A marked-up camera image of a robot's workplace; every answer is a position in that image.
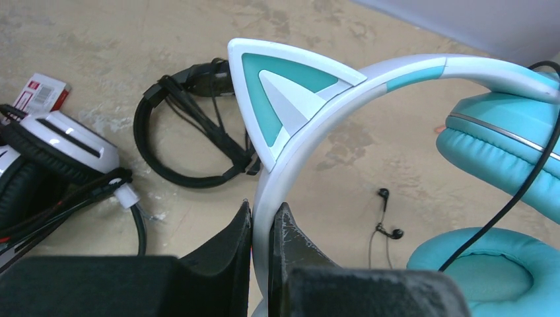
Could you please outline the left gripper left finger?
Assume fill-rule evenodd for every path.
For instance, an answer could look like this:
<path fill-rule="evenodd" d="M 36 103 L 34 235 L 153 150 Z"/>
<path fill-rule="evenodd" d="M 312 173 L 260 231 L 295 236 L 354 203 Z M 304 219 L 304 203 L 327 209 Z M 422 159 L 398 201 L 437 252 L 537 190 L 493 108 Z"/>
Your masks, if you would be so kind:
<path fill-rule="evenodd" d="M 1 277 L 2 316 L 246 316 L 251 213 L 174 256 L 36 256 Z"/>

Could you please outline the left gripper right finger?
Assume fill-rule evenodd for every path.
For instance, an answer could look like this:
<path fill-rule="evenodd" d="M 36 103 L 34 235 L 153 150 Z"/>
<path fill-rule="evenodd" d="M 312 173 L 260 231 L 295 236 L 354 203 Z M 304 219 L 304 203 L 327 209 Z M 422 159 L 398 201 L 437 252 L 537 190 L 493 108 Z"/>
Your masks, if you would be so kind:
<path fill-rule="evenodd" d="M 269 240 L 270 316 L 470 316 L 442 273 L 351 269 L 327 257 L 297 225 L 287 203 Z"/>

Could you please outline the white and black headphones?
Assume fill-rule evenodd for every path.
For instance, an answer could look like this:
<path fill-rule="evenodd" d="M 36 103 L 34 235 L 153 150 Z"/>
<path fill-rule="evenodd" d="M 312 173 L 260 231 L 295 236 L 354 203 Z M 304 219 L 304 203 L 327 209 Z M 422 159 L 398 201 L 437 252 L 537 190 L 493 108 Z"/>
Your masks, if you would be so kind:
<path fill-rule="evenodd" d="M 115 196 L 133 216 L 139 256 L 147 232 L 132 172 L 118 148 L 60 111 L 1 113 L 1 270 L 8 270 L 72 214 Z"/>

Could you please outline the teal cat ear headphones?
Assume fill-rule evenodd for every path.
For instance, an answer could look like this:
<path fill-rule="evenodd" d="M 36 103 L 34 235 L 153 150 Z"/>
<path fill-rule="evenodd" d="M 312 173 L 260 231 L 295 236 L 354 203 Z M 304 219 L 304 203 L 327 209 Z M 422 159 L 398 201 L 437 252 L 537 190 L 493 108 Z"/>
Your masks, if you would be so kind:
<path fill-rule="evenodd" d="M 412 253 L 407 267 L 443 271 L 466 295 L 473 316 L 558 316 L 559 251 L 496 227 L 519 201 L 559 221 L 559 67 L 523 67 L 461 54 L 420 54 L 360 70 L 320 54 L 263 40 L 228 43 L 234 93 L 264 170 L 253 213 L 252 254 L 271 316 L 269 240 L 275 212 L 326 135 L 375 98 L 415 83 L 466 79 L 485 94 L 462 99 L 437 138 L 457 168 L 511 195 L 481 228 L 440 234 Z"/>

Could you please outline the black wired earbuds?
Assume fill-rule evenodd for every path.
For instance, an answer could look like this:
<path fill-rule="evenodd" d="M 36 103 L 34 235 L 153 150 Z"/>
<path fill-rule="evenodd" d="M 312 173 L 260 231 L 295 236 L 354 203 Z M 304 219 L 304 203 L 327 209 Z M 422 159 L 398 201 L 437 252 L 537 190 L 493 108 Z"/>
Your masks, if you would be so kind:
<path fill-rule="evenodd" d="M 544 72 L 544 75 L 549 75 L 553 80 L 559 81 L 559 64 L 553 61 L 540 61 L 537 62 L 531 66 L 529 66 L 530 70 L 538 70 L 540 67 L 549 67 L 553 70 L 553 72 Z M 552 130 L 552 137 L 551 137 L 551 141 L 548 143 L 552 143 L 552 141 L 559 140 L 559 115 L 558 118 L 555 120 L 555 126 L 553 126 L 551 128 Z M 539 158 L 537 160 L 536 163 L 536 168 L 540 168 L 538 170 L 538 172 L 542 171 L 542 166 L 544 166 L 544 161 L 541 160 L 541 158 Z M 530 173 L 528 174 L 529 176 L 529 180 L 532 181 L 532 184 L 534 183 L 534 180 L 536 179 L 536 175 L 534 178 L 532 177 L 533 171 L 530 171 Z M 512 208 L 514 205 L 516 205 L 520 199 L 521 199 L 521 194 L 526 194 L 527 190 L 530 189 L 529 188 L 529 183 L 527 183 L 527 186 L 525 186 L 525 184 L 522 184 L 521 186 L 521 190 L 524 190 L 524 192 L 520 193 L 520 191 L 517 191 L 513 197 L 506 203 L 506 205 L 497 212 L 496 215 L 494 215 L 487 224 L 485 224 L 484 226 L 482 226 L 481 228 L 475 228 L 475 231 L 473 234 L 471 234 L 471 236 L 467 236 L 469 239 L 468 240 L 464 240 L 464 243 L 459 245 L 459 247 L 457 247 L 457 250 L 454 250 L 454 253 L 451 254 L 449 256 L 449 258 L 446 259 L 445 262 L 442 263 L 442 265 L 438 266 L 438 270 L 443 272 L 446 271 L 453 263 L 457 263 L 458 259 L 462 259 L 462 258 L 466 258 L 468 256 L 471 256 L 472 254 L 477 254 L 475 251 L 488 251 L 488 250 L 483 250 L 483 248 L 481 248 L 480 246 L 477 246 L 476 243 L 480 242 L 479 244 L 481 244 L 483 241 L 481 240 L 482 238 L 488 237 L 488 232 L 490 230 L 492 230 L 492 228 L 494 227 L 494 225 L 496 225 L 496 223 L 501 220 Z M 388 263 L 388 267 L 390 269 L 393 269 L 393 265 L 391 263 L 391 259 L 390 259 L 390 253 L 389 253 L 389 241 L 390 239 L 392 240 L 398 240 L 401 239 L 404 235 L 404 231 L 402 229 L 392 229 L 391 232 L 388 232 L 384 227 L 383 227 L 383 221 L 386 215 L 386 209 L 387 209 L 387 203 L 388 203 L 388 198 L 390 196 L 390 192 L 389 189 L 387 188 L 380 188 L 378 190 L 375 191 L 376 195 L 381 197 L 382 199 L 382 203 L 381 203 L 381 207 L 380 210 L 382 211 L 379 222 L 377 222 L 374 230 L 371 233 L 371 236 L 369 238 L 369 242 L 368 242 L 368 268 L 372 269 L 372 243 L 373 243 L 373 239 L 376 233 L 379 232 L 378 236 L 385 236 L 385 251 L 386 251 L 386 261 Z M 472 201 L 474 203 L 474 206 L 477 207 L 477 204 L 481 204 L 481 201 L 487 201 L 488 198 L 490 197 L 490 195 L 485 192 L 485 193 L 477 193 L 477 194 L 483 194 L 483 195 L 473 195 L 472 197 Z M 467 209 L 462 211 L 475 211 L 476 210 L 483 210 L 480 208 L 475 208 L 475 207 L 465 207 Z M 484 212 L 482 211 L 475 211 L 475 215 L 479 215 L 481 216 L 483 213 L 485 216 L 490 215 L 490 209 L 484 209 Z"/>

